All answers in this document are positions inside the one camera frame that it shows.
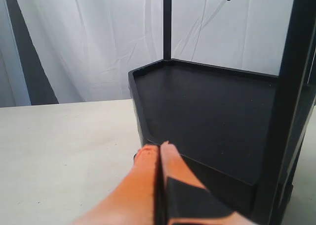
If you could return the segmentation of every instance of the table surface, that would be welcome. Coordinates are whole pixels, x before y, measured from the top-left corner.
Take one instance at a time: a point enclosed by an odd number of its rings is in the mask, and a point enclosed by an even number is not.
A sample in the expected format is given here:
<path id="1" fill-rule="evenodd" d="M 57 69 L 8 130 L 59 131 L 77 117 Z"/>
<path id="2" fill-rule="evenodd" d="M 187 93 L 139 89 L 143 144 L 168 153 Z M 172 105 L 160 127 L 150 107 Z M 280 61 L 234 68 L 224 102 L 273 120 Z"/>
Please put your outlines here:
<path id="1" fill-rule="evenodd" d="M 68 224 L 141 146 L 131 100 L 0 108 L 0 119 L 0 224 Z M 284 225 L 316 221 L 316 111 L 307 130 Z"/>

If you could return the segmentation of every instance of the white curtain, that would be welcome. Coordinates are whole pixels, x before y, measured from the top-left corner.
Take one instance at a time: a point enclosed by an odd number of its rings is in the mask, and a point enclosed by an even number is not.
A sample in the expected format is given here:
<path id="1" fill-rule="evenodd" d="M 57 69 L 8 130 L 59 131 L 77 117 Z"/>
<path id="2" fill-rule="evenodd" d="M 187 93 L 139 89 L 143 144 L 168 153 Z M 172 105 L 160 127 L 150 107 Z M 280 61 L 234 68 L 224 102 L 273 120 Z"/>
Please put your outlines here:
<path id="1" fill-rule="evenodd" d="M 173 0 L 172 56 L 278 74 L 293 0 Z M 129 98 L 162 59 L 162 0 L 18 0 L 60 103 Z"/>

